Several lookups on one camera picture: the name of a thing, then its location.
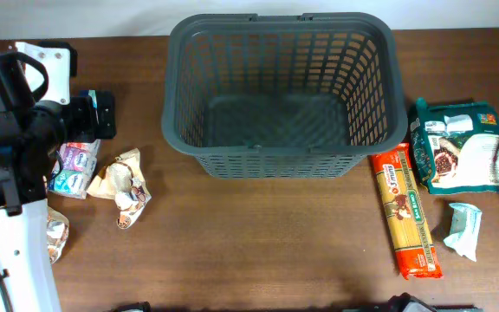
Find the light teal small packet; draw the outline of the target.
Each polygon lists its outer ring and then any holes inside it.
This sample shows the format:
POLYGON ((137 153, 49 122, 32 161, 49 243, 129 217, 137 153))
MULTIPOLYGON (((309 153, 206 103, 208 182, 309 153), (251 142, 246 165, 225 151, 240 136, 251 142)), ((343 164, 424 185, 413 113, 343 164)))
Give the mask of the light teal small packet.
POLYGON ((453 210, 450 233, 444 244, 459 256, 476 261, 476 247, 482 222, 482 211, 474 205, 450 203, 453 210))

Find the beige crumpled snack bag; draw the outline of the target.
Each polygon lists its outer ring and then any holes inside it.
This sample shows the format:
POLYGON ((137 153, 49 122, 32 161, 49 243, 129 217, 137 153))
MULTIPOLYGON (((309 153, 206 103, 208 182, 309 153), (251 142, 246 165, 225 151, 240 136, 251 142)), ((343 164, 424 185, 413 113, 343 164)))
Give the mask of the beige crumpled snack bag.
POLYGON ((104 166, 87 188, 87 194, 92 197, 114 201, 120 210, 117 225, 122 230, 130 228, 138 220, 152 198, 140 163, 138 148, 122 153, 113 163, 104 166))

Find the brown white snack pouch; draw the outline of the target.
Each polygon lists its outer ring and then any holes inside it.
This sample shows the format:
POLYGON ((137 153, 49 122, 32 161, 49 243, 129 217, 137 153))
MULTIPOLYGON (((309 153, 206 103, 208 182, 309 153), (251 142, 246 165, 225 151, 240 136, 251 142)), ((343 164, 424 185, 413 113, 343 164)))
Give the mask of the brown white snack pouch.
POLYGON ((48 207, 47 240, 49 261, 55 263, 62 255, 62 251, 68 241, 69 221, 60 212, 48 207))

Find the multicolour tissue pack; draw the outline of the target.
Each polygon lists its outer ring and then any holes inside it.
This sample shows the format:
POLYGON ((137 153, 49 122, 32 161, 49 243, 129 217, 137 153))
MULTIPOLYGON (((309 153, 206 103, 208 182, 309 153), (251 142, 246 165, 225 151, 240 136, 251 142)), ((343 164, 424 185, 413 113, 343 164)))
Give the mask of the multicolour tissue pack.
POLYGON ((61 161, 55 163, 49 191, 71 198, 85 199, 97 163, 100 140, 92 143, 65 143, 59 150, 61 161))

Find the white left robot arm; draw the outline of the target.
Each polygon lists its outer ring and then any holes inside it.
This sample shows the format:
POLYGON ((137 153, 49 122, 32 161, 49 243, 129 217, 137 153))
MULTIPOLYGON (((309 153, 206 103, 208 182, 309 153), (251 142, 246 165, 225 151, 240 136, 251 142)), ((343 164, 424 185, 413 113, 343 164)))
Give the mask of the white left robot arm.
POLYGON ((61 145, 110 140, 114 97, 45 99, 49 73, 32 56, 0 54, 0 311, 58 311, 47 249, 45 182, 61 145))

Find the grey plastic basket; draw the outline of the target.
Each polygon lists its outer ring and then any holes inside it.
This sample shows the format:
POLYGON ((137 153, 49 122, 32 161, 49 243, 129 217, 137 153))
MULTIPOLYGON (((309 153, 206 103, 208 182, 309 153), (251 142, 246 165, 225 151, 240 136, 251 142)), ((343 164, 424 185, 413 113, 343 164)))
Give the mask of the grey plastic basket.
POLYGON ((190 16, 161 125, 213 177, 338 178, 405 137, 393 33, 366 13, 190 16))

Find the green coffee bean bag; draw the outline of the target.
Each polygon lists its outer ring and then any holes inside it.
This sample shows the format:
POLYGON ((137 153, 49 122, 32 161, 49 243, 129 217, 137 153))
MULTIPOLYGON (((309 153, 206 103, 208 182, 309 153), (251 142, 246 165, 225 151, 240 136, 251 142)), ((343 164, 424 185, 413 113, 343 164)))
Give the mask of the green coffee bean bag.
POLYGON ((499 117, 489 103, 419 98, 409 131, 418 180, 430 194, 499 193, 499 117))

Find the orange spaghetti packet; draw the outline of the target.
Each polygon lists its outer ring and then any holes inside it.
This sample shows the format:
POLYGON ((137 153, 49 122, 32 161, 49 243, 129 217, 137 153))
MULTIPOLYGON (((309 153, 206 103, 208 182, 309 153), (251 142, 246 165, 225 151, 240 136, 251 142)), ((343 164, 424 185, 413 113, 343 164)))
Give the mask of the orange spaghetti packet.
POLYGON ((409 145, 370 157, 396 262, 403 278, 441 278, 443 272, 419 196, 409 145))

